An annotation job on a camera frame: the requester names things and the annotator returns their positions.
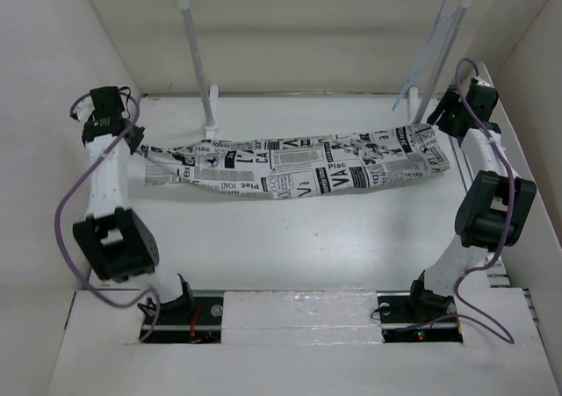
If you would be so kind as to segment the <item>black white newspaper print trousers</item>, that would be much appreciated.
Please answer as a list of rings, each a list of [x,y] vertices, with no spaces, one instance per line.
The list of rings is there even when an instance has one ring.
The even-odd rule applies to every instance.
[[[174,148],[143,145],[140,154],[171,182],[279,200],[386,187],[450,168],[428,124],[284,139],[202,140]]]

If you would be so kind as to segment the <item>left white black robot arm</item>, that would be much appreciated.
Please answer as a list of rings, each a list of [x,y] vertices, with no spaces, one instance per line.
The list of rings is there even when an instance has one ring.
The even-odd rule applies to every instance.
[[[128,196],[127,163],[144,138],[144,129],[125,115],[130,89],[104,86],[90,90],[87,97],[92,109],[83,122],[82,142],[96,168],[89,175],[85,219],[73,225],[73,236],[100,279],[137,279],[158,292],[162,316],[186,322],[196,312],[191,288],[179,274],[172,276],[171,284],[165,282],[157,269],[155,237]]]

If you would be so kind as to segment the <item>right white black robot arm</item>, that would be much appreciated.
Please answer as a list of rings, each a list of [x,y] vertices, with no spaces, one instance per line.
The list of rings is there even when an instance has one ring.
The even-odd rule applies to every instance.
[[[534,182],[522,179],[508,163],[501,130],[491,123],[499,95],[490,84],[473,77],[465,97],[447,90],[428,122],[458,141],[475,175],[454,222],[455,236],[442,256],[412,283],[406,298],[416,320],[443,315],[454,296],[454,285],[501,243],[515,245],[537,194]]]

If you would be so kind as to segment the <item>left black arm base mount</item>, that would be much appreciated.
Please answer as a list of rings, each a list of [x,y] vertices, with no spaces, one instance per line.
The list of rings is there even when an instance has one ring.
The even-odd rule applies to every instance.
[[[215,344],[221,342],[224,292],[195,291],[189,313],[165,311],[144,343]]]

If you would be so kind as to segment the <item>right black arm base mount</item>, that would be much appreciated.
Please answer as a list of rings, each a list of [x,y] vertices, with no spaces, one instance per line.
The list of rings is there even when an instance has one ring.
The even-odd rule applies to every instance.
[[[383,343],[462,343],[452,297],[438,297],[428,303],[411,295],[411,292],[377,292],[378,306],[371,318],[382,327]]]

